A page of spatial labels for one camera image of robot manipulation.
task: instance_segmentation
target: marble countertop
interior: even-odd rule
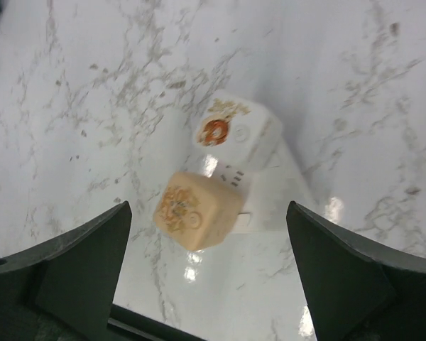
[[[186,252],[151,222],[219,88],[283,120],[326,217],[426,257],[426,0],[8,1],[0,256],[128,200],[115,304],[208,340],[314,340],[285,232]]]

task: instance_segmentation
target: cube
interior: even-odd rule
[[[193,135],[204,153],[243,171],[265,167],[283,132],[281,121],[263,105],[217,90]]]
[[[186,250],[221,243],[232,230],[244,200],[219,180],[178,172],[153,215],[156,225]]]

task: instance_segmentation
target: orange printed design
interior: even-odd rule
[[[208,109],[213,113],[203,122],[201,129],[197,132],[197,142],[203,146],[217,146],[226,141],[230,130],[230,121],[235,115],[241,113],[249,114],[251,110],[242,103],[234,101],[221,101],[214,99],[213,106]]]
[[[173,186],[165,191],[158,211],[170,233],[183,233],[202,224],[202,216],[195,210],[199,204],[191,188]]]

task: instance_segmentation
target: white marble table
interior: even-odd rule
[[[208,340],[313,340],[286,233],[191,253],[151,223],[223,87],[284,121],[329,219],[426,257],[426,0],[10,0],[0,256],[128,200],[116,304]]]

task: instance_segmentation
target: white cube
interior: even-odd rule
[[[193,143],[223,163],[259,171],[282,132],[281,121],[263,105],[217,90],[194,132]]]

